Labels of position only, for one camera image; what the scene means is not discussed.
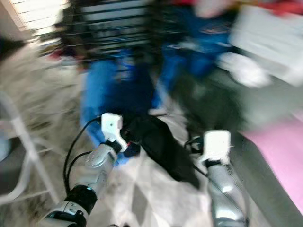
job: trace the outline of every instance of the white floor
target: white floor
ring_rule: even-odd
[[[15,101],[33,134],[67,150],[80,128],[79,105],[85,74],[79,74],[73,66],[55,67],[46,58],[37,58],[35,48],[25,47],[0,66],[0,88]],[[90,141],[84,135],[75,153],[90,149]],[[41,158],[64,198],[62,155],[45,154]],[[173,181],[142,152],[138,158],[114,169],[88,227],[125,222],[131,227],[211,227],[207,180],[201,178],[201,184],[201,191],[197,191],[186,183]],[[32,173],[28,191],[40,186],[37,175]],[[51,206],[47,196],[5,205],[0,207],[0,223],[4,227],[31,227]],[[251,227],[269,226],[253,202],[251,217]]]

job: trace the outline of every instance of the white chair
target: white chair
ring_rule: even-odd
[[[53,202],[57,204],[59,197],[38,154],[47,151],[55,151],[60,155],[63,153],[57,152],[58,149],[51,146],[46,140],[31,138],[17,108],[11,99],[1,91],[0,109],[0,114],[8,117],[17,135],[17,137],[10,139],[10,154],[0,162],[0,205],[45,193],[49,193]],[[45,149],[37,151],[35,145],[38,144]],[[40,175],[46,189],[31,194],[22,194],[28,186],[32,166]]]

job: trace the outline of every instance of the floor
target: floor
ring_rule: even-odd
[[[37,58],[37,51],[38,46],[32,44],[6,60],[0,66],[0,88],[14,100],[33,135],[67,150],[80,128],[79,105],[85,74],[79,74],[74,66],[59,66],[46,57]],[[177,132],[174,126],[171,130],[173,134]],[[78,154],[91,147],[84,135],[74,150]],[[64,198],[64,155],[62,151],[62,155],[41,156],[61,198]],[[201,178],[201,182],[203,186],[197,191],[186,183],[173,181],[142,151],[139,157],[113,170],[106,192],[97,201],[87,226],[128,223],[131,227],[211,227],[207,180]],[[27,192],[41,186],[33,170]],[[34,226],[52,205],[49,196],[43,195],[1,206],[0,223],[4,227]],[[269,227],[253,201],[250,226]]]

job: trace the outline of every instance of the black cloth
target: black cloth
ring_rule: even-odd
[[[176,181],[189,182],[199,188],[189,153],[173,138],[166,123],[154,116],[125,116],[121,132],[127,142],[140,144],[148,156]]]

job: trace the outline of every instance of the pink blanket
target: pink blanket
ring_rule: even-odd
[[[303,214],[303,122],[292,120],[244,135],[259,147],[277,179]]]

